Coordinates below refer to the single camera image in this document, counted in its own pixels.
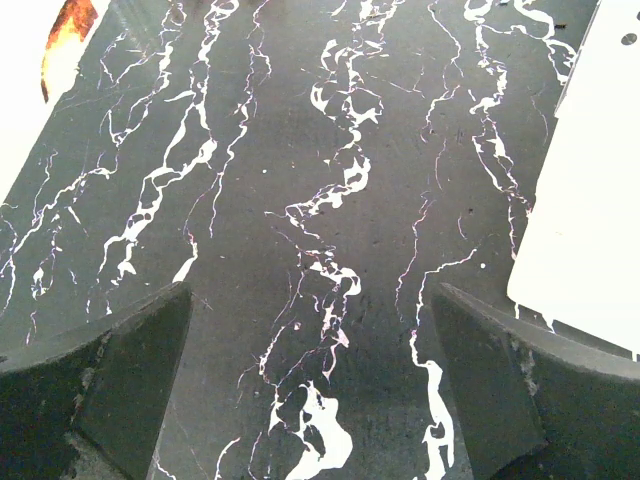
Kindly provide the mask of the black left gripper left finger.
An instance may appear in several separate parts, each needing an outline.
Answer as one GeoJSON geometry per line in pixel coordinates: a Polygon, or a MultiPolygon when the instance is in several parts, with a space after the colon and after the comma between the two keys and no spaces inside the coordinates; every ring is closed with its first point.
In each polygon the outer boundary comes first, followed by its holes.
{"type": "Polygon", "coordinates": [[[192,311],[190,285],[173,283],[2,353],[2,478],[146,478],[192,311]]]}

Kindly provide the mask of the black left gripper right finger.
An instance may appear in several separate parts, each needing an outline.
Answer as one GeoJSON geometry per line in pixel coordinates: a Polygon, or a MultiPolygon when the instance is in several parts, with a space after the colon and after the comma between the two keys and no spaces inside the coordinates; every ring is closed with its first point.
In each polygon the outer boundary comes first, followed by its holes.
{"type": "Polygon", "coordinates": [[[638,478],[638,363],[447,283],[431,310],[475,478],[638,478]]]}

